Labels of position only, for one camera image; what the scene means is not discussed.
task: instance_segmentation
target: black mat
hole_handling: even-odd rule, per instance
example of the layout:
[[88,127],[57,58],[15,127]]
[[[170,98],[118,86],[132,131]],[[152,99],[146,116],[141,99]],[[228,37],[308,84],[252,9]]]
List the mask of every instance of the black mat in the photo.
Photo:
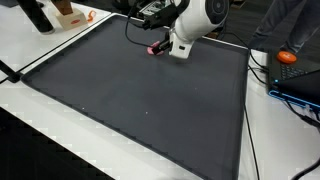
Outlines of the black mat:
[[[129,43],[125,20],[107,20],[23,82],[202,178],[237,179],[246,50],[201,39],[189,62],[176,64]],[[149,44],[164,32],[129,28],[129,36]]]

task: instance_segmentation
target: electronic device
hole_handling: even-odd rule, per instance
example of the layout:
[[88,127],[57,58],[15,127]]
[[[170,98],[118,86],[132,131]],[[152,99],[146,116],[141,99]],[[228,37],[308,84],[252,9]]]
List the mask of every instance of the electronic device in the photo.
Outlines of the electronic device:
[[154,13],[144,21],[144,29],[171,27],[154,54],[169,49],[169,55],[187,59],[195,40],[225,21],[229,6],[229,0],[175,0]]
[[166,7],[166,3],[164,1],[154,1],[145,6],[143,9],[139,11],[139,14],[143,18],[147,18],[149,16],[152,16],[154,13],[157,13],[161,9]]
[[268,94],[292,104],[320,110],[320,61],[299,59],[284,64],[268,55]]
[[131,9],[133,5],[136,5],[138,9],[143,9],[147,4],[152,2],[153,0],[112,0],[112,5],[116,9],[126,12]]

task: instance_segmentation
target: white table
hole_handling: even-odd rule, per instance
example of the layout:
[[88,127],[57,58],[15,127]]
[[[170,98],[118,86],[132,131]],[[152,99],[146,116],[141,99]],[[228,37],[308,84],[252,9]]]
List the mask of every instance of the white table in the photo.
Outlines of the white table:
[[[110,12],[72,3],[73,8],[80,9],[85,16],[88,16],[91,10],[96,11],[97,15],[93,22],[87,26],[64,31],[54,16],[57,11],[55,6],[48,0],[40,1],[45,4],[42,10],[55,28],[55,33],[51,35],[41,35],[20,6],[7,8],[0,5],[0,60],[14,71],[20,70],[111,14]],[[0,71],[0,81],[6,77]]]
[[[257,51],[253,54],[259,62],[265,63],[266,54]],[[200,179],[21,82],[11,84],[6,81],[0,85],[0,92],[2,108],[117,180]],[[293,115],[282,102],[267,96],[265,87],[251,73],[247,107],[262,180],[289,179],[320,156],[319,133]],[[256,180],[254,167],[244,123],[239,180]],[[317,169],[305,180],[319,177],[320,169]]]

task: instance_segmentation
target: cable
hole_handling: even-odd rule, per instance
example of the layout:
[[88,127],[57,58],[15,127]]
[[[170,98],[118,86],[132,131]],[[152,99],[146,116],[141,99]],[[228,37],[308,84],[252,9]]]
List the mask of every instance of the cable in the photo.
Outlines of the cable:
[[129,25],[129,21],[130,21],[130,18],[128,18],[128,20],[127,20],[126,29],[125,29],[125,35],[126,35],[126,38],[128,39],[128,41],[130,41],[130,42],[133,43],[133,44],[139,45],[139,46],[151,47],[150,45],[143,44],[143,43],[139,43],[139,42],[133,41],[132,39],[129,38],[129,36],[128,36],[128,25]]
[[225,36],[226,31],[227,31],[227,21],[224,21],[223,30],[219,33],[217,39],[222,41]]
[[246,119],[247,119],[247,128],[248,128],[248,132],[249,132],[249,137],[250,137],[250,142],[251,142],[251,148],[252,148],[254,163],[255,163],[255,166],[256,166],[256,173],[257,173],[257,178],[258,178],[257,180],[260,180],[258,161],[257,161],[257,156],[256,156],[256,151],[255,151],[255,148],[254,148],[253,140],[252,140],[249,116],[248,116],[248,111],[247,111],[247,106],[246,105],[244,105],[244,112],[245,112]]
[[265,69],[262,69],[262,68],[255,68],[255,67],[251,67],[253,70],[258,70],[259,72],[261,73],[265,73],[267,74],[269,71],[265,70]]
[[[317,120],[314,120],[308,116],[299,114],[295,109],[293,109],[292,105],[289,103],[288,100],[285,99],[285,102],[287,103],[287,107],[295,114],[297,115],[300,119],[302,119],[303,121],[305,121],[306,123],[316,127],[320,133],[320,118],[319,118],[319,111],[314,111]],[[299,180],[301,177],[305,176],[306,174],[310,173],[311,171],[315,170],[316,168],[320,167],[320,158],[319,160],[314,163],[313,165],[311,165],[310,167],[308,167],[307,169],[301,171],[300,173],[298,173],[297,175],[295,175],[292,180]]]
[[256,61],[256,59],[252,55],[252,52],[251,52],[251,49],[249,48],[249,46],[238,35],[236,35],[235,33],[232,33],[232,32],[224,32],[223,34],[230,34],[230,35],[235,36],[246,48],[248,48],[250,57],[252,58],[253,62],[256,63],[259,67],[261,67],[263,69],[268,69],[266,66],[262,66],[261,64],[259,64]]
[[257,80],[258,80],[259,82],[261,82],[262,84],[267,85],[266,82],[262,81],[262,80],[259,78],[259,76],[256,74],[256,72],[252,69],[252,67],[251,67],[250,65],[248,65],[248,67],[249,67],[249,69],[251,70],[251,72],[252,72],[253,75],[257,78]]
[[133,24],[134,26],[136,26],[136,27],[138,27],[138,28],[140,28],[139,25],[136,25],[136,24],[130,22],[130,19],[131,19],[132,15],[135,13],[135,11],[136,11],[136,9],[137,9],[138,3],[139,3],[139,0],[136,0],[135,3],[133,4],[132,8],[130,9],[130,12],[128,13],[128,18],[127,18],[127,23],[126,23],[126,28],[125,28],[125,35],[126,35],[126,38],[128,39],[128,41],[130,41],[131,43],[136,44],[136,45],[139,45],[139,46],[144,46],[144,47],[147,47],[147,48],[148,48],[148,47],[151,47],[151,46],[150,46],[150,45],[147,45],[147,44],[143,44],[143,43],[136,42],[136,41],[130,39],[129,36],[128,36],[128,26],[129,26],[129,23],[130,23],[130,24]]
[[319,112],[316,112],[316,117],[317,117],[317,120],[320,121]]
[[301,171],[300,173],[298,173],[297,175],[295,175],[292,180],[298,180],[301,177],[305,176],[306,174],[310,173],[311,171],[317,169],[320,166],[320,158],[318,159],[318,161],[316,161],[314,164],[312,164],[310,167],[308,167],[307,169]]

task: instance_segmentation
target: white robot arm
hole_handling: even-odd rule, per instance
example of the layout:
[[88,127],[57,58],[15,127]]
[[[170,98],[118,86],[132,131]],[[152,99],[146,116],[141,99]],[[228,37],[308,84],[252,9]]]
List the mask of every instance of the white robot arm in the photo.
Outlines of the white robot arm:
[[154,48],[157,54],[169,48],[169,55],[187,59],[195,40],[219,27],[229,12],[229,0],[171,0],[172,4],[146,19],[145,29],[171,24],[166,40]]

